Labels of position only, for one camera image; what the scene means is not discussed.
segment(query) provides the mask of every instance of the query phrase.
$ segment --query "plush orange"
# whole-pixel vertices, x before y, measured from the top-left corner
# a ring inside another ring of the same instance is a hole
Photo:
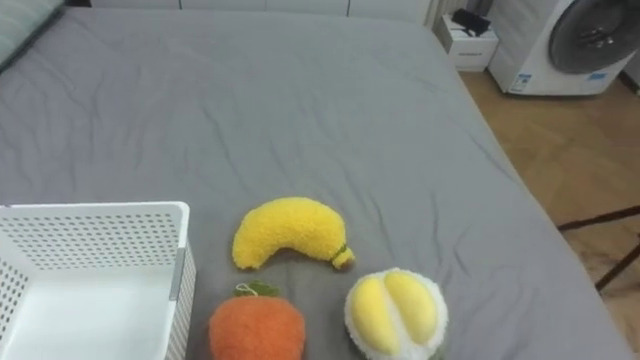
[[[209,320],[209,340],[215,360],[300,360],[304,318],[281,298],[236,297]]]

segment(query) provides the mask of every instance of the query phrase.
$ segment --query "bed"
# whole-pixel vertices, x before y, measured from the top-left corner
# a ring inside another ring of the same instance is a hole
[[[350,272],[293,254],[235,270],[242,216],[289,195],[344,216]],[[191,206],[190,360],[210,358],[208,317],[256,276],[303,312],[305,359],[359,359],[345,295],[391,267],[441,285],[447,359],[633,359],[419,25],[68,9],[0,75],[0,203],[151,200]]]

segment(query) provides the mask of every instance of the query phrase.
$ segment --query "washing machine label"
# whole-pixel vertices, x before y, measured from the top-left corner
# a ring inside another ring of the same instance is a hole
[[[607,73],[593,73],[587,80],[602,80],[607,77]]]
[[[511,92],[522,92],[531,81],[531,74],[518,74],[516,81],[511,85]]]

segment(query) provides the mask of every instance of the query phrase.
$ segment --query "floor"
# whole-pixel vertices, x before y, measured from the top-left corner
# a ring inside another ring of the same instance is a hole
[[[640,97],[621,82],[581,99],[507,97],[462,74],[496,137],[556,224],[640,204]],[[595,280],[640,238],[640,217],[566,233]],[[640,360],[640,261],[602,293]]]

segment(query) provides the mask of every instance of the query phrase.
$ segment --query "perforated basket wall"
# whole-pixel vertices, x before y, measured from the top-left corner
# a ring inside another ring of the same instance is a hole
[[[0,231],[39,270],[173,264],[179,219],[151,209],[135,213],[129,208],[121,214],[101,210],[3,217]]]
[[[175,266],[167,360],[183,360],[196,268],[183,203],[0,206],[0,352],[29,284],[83,269]]]
[[[191,309],[196,284],[196,266],[189,246],[187,246],[184,259],[182,286],[177,299],[178,306],[173,319],[166,360],[183,360],[187,350]]]
[[[0,255],[0,344],[18,310],[29,277]]]

